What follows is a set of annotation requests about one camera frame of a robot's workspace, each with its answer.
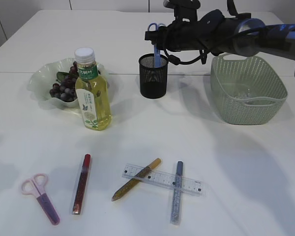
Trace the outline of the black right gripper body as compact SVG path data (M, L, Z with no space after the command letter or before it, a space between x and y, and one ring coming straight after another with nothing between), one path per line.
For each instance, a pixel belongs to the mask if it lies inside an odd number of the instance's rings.
M205 51L217 56L235 54L234 40L236 20L226 18L218 9L200 20L195 9L175 9L175 20L162 27L162 51Z

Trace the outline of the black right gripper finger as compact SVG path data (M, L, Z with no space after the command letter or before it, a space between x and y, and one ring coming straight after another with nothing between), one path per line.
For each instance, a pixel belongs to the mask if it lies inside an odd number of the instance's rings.
M145 41L150 41L153 46L163 48L164 37L167 33L167 27L160 27L154 31L145 32Z

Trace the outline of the black blue right robot arm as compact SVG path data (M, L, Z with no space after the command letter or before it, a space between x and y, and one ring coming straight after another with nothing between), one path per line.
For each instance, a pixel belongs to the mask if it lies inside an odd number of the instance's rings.
M218 9L199 20L176 17L168 26L146 31L145 40L170 63L206 63L208 54L252 57L259 52L295 61L295 24L265 25L250 14L226 18Z

